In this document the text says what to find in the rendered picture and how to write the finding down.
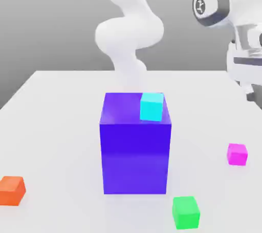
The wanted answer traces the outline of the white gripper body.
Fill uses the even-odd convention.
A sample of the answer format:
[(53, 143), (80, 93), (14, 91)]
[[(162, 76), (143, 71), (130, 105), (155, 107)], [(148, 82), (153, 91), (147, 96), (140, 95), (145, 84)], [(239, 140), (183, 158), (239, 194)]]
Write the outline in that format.
[(262, 56), (250, 57), (248, 52), (228, 47), (227, 72), (241, 84), (262, 85)]

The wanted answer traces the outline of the small magenta cube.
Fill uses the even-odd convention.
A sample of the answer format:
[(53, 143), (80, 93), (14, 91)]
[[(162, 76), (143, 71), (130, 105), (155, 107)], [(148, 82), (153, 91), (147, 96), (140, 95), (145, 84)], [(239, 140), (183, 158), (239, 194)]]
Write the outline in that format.
[(228, 164), (232, 166), (245, 166), (248, 151), (244, 144), (229, 144), (227, 150)]

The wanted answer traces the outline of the small cyan cube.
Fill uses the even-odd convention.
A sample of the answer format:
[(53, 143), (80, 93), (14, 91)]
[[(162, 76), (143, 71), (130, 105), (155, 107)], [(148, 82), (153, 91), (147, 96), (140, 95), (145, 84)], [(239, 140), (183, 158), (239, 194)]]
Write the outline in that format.
[(162, 120), (164, 94), (159, 92), (144, 92), (140, 100), (140, 120)]

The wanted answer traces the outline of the small green cube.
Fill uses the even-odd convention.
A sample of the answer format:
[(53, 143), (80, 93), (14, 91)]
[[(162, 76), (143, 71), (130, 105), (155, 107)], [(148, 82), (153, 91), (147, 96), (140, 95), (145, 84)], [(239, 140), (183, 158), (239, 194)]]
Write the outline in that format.
[(176, 229), (195, 229), (199, 227), (200, 209), (193, 196), (174, 197), (172, 216)]

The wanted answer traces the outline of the small orange cube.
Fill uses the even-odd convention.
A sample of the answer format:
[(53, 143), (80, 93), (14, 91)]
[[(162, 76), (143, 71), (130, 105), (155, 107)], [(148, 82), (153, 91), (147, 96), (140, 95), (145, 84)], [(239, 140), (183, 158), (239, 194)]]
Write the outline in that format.
[(24, 179), (20, 176), (4, 176), (0, 180), (0, 205), (19, 206), (26, 193)]

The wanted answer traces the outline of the large purple box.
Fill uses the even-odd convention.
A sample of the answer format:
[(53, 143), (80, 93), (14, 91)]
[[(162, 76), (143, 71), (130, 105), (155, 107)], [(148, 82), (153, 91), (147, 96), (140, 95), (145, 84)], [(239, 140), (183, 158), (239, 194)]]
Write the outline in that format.
[(140, 119), (141, 93), (107, 92), (99, 123), (105, 194), (165, 194), (171, 119)]

